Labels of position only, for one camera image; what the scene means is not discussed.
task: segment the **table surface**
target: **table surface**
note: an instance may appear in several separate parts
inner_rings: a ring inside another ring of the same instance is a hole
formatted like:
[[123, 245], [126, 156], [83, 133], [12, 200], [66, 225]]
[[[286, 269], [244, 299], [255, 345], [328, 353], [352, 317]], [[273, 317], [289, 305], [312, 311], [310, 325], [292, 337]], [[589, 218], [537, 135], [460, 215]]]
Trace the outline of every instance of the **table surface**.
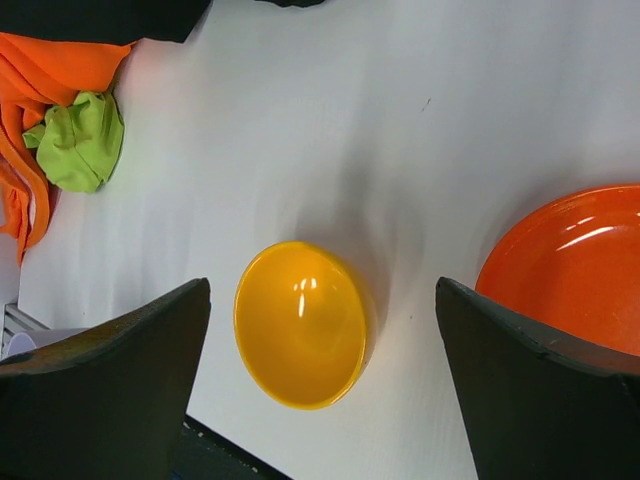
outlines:
[[[20, 307], [95, 325], [193, 278], [213, 311], [188, 412], [297, 479], [474, 478], [434, 314], [519, 218], [640, 180], [640, 2], [216, 0], [186, 45], [142, 42], [122, 157], [63, 194]], [[353, 390], [315, 412], [246, 372], [232, 303], [260, 250], [357, 255], [388, 315]]]

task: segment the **green cloth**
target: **green cloth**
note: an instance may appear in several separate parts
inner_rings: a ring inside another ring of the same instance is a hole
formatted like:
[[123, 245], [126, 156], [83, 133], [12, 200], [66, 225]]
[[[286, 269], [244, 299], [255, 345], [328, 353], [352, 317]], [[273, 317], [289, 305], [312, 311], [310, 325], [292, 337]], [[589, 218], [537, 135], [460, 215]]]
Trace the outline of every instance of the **green cloth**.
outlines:
[[73, 105], [47, 110], [44, 125], [23, 134], [51, 183], [70, 192], [95, 192], [118, 161], [124, 124], [111, 93], [80, 92]]

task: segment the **red plate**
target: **red plate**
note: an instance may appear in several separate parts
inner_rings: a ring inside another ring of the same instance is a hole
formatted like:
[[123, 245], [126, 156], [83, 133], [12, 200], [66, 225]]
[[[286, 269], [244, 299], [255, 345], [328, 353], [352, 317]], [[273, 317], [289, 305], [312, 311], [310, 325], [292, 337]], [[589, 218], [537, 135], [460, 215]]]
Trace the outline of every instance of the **red plate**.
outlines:
[[560, 330], [640, 355], [640, 185], [575, 193], [513, 227], [476, 290]]

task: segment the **orange fabric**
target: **orange fabric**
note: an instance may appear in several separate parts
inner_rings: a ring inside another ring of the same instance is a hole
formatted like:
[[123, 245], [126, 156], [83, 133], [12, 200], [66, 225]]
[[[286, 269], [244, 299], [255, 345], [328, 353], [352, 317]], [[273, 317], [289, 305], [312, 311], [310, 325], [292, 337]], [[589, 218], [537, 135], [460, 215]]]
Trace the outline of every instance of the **orange fabric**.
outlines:
[[[51, 216], [49, 184], [22, 132], [39, 123], [49, 105], [68, 106], [81, 90], [106, 91], [130, 51], [131, 45], [50, 42], [0, 33], [0, 155], [6, 159], [0, 165], [6, 220], [0, 233], [18, 239], [18, 262], [44, 236]], [[31, 229], [30, 194], [35, 196]]]

